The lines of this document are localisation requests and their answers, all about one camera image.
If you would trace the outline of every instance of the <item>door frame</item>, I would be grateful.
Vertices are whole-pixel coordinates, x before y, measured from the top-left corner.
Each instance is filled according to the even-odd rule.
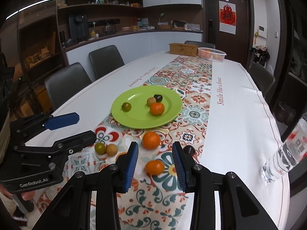
[[[274,70],[275,83],[266,96],[266,102],[271,112],[277,107],[278,96],[289,73],[294,45],[294,19],[289,7],[289,0],[278,0],[278,6],[280,12],[280,37]]]
[[[255,17],[254,17],[254,0],[246,0],[248,2],[247,10],[248,10],[248,19],[250,21],[249,28],[248,28],[248,33],[246,35],[249,46],[248,46],[248,58],[247,62],[245,65],[245,69],[248,70],[250,63],[251,63],[251,57],[252,57],[252,52],[250,49],[253,47],[254,44],[254,25],[255,25]],[[203,0],[203,13],[202,13],[202,19],[203,19],[203,40],[208,41],[208,27],[207,27],[207,10],[206,10],[206,5],[207,0]]]

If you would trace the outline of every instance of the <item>water bottle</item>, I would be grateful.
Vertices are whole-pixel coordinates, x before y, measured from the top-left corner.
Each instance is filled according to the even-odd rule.
[[[276,181],[292,170],[307,155],[307,113],[276,153],[263,165],[261,176],[265,182]]]

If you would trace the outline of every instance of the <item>patterned table runner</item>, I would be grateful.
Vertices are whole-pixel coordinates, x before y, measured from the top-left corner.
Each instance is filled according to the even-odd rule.
[[[136,141],[139,144],[139,158],[132,187],[126,194],[117,194],[122,229],[175,230],[188,195],[179,187],[171,147],[174,141],[180,141],[182,147],[192,145],[196,150],[194,158],[198,162],[206,136],[211,80],[212,62],[199,57],[179,56],[159,70],[143,85],[161,85],[175,90],[183,101],[178,117],[168,124],[144,130],[127,128],[116,122],[111,114],[107,116],[94,130],[96,143],[116,144],[119,149],[117,155],[111,158],[106,154],[97,155],[94,146],[71,155],[64,169],[64,181],[45,189],[36,197],[39,212],[44,211],[75,172],[99,172],[114,163],[121,153],[128,150],[130,143]],[[142,147],[142,137],[147,131],[154,131],[161,138],[161,145],[156,150]],[[164,172],[158,176],[151,176],[145,171],[146,163],[154,159],[165,164]],[[95,230],[95,201],[96,193],[93,192],[91,230]]]

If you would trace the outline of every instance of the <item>white tablecloth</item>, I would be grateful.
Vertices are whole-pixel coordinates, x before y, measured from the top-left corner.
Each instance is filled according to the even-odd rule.
[[[111,105],[118,95],[142,85],[176,57],[177,55],[164,52],[155,53],[95,81],[53,114],[57,116],[77,112],[80,115],[78,124],[55,131],[46,130],[27,145],[51,146],[56,140],[93,130],[110,113]],[[265,185],[260,176],[262,164],[273,155],[279,144],[281,140],[276,122],[250,75],[236,62],[214,62],[210,115],[204,144],[206,151],[202,154],[200,163],[212,172],[237,173],[278,229],[282,230],[285,228],[289,209],[288,176],[269,185]],[[190,228],[192,198],[190,196],[176,229]],[[220,229],[217,194],[215,200],[216,229]],[[35,209],[29,216],[35,219],[39,215]]]

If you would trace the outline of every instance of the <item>green plate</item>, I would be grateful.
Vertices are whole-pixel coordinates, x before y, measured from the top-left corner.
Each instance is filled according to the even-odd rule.
[[[165,111],[161,116],[150,113],[147,99],[155,94],[163,96]],[[131,110],[124,112],[122,104],[131,104]],[[158,85],[146,85],[130,89],[113,102],[111,112],[114,119],[130,128],[148,129],[164,125],[177,117],[182,108],[182,99],[175,91]]]

